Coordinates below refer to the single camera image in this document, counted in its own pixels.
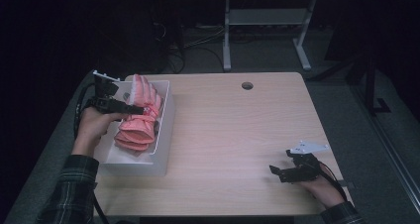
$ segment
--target pink cloth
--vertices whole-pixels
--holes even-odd
[[[144,151],[155,140],[154,125],[161,106],[161,97],[145,77],[135,74],[127,103],[143,107],[143,115],[130,115],[123,121],[114,140],[120,147]]]

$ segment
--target shirt cuff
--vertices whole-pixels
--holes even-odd
[[[59,182],[89,182],[94,183],[98,173],[99,162],[93,158],[81,155],[71,155],[65,161],[59,176]]]
[[[358,211],[350,201],[343,202],[321,212],[321,216],[325,223],[343,223],[347,220],[361,220]]]

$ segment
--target person's arm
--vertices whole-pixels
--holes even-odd
[[[329,171],[321,165],[325,173]],[[365,224],[350,201],[345,201],[340,192],[322,175],[315,180],[298,182],[299,185],[306,188],[312,195],[323,204],[325,210],[321,216],[327,224]]]
[[[78,135],[61,170],[55,189],[37,223],[92,223],[93,189],[99,163],[93,153],[109,124],[125,118],[123,114],[101,114],[86,108],[80,121]]]

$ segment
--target light wood surface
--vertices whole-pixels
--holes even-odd
[[[167,175],[98,176],[107,215],[212,216],[319,213],[311,195],[268,165],[293,168],[285,150],[328,144],[299,73],[149,75],[169,80],[175,120]],[[254,88],[245,90],[243,82]],[[315,154],[342,179],[332,151]]]

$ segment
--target plaid shirt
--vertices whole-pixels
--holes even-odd
[[[99,163],[89,157],[67,158],[58,183],[38,223],[93,223],[93,189]],[[364,224],[351,202],[344,202],[321,213],[327,224]]]

